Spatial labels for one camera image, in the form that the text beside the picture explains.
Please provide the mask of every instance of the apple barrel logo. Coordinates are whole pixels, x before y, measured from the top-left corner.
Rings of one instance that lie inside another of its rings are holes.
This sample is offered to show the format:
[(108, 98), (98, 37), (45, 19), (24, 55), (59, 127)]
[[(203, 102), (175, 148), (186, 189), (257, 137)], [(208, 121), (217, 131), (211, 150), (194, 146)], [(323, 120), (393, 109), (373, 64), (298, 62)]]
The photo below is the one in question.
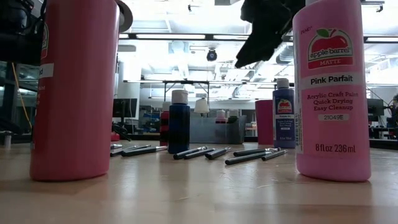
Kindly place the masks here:
[(352, 65), (353, 45), (348, 35), (338, 29), (318, 29), (308, 48), (308, 68)]
[(278, 113), (291, 113), (292, 103), (289, 100), (281, 99), (278, 103)]

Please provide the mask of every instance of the pink paint bottle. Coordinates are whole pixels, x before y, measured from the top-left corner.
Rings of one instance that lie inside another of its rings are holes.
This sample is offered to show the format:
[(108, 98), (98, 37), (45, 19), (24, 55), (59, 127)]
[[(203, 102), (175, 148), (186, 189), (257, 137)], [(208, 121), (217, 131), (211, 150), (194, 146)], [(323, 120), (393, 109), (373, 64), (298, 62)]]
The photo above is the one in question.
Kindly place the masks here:
[(359, 0), (307, 0), (293, 19), (297, 169), (358, 182), (371, 176)]

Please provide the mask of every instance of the desk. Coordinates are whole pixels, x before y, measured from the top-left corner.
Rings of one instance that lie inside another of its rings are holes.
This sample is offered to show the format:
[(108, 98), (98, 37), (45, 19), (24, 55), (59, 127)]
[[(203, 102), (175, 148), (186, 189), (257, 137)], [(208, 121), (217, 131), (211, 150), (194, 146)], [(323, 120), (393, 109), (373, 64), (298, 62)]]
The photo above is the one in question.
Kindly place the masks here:
[[(130, 142), (152, 144), (157, 142)], [(234, 151), (257, 148), (256, 143)], [(0, 149), (1, 223), (397, 223), (398, 153), (373, 149), (373, 176), (362, 184), (311, 179), (295, 154), (226, 167), (232, 153), (174, 161), (165, 152), (111, 159), (90, 180), (29, 180), (29, 145)]]

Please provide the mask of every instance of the computer monitor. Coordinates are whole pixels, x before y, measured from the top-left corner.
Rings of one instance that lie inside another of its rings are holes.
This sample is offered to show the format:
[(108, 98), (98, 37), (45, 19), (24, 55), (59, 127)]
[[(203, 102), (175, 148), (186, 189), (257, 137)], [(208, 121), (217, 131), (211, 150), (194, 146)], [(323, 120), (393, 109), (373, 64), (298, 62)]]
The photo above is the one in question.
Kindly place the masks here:
[(137, 110), (137, 99), (114, 99), (113, 117), (114, 118), (135, 118)]
[(368, 114), (384, 116), (384, 102), (380, 99), (368, 99)]

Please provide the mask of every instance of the ceiling duct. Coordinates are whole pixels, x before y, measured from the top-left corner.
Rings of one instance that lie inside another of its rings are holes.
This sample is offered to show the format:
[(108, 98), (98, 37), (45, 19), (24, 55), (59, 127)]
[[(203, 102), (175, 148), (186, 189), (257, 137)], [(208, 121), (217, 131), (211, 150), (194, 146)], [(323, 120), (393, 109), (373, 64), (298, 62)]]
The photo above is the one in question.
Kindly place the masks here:
[(276, 63), (278, 64), (289, 64), (294, 61), (294, 48), (293, 46), (287, 45), (281, 53), (276, 57)]
[(230, 6), (238, 1), (240, 0), (215, 0), (215, 6)]

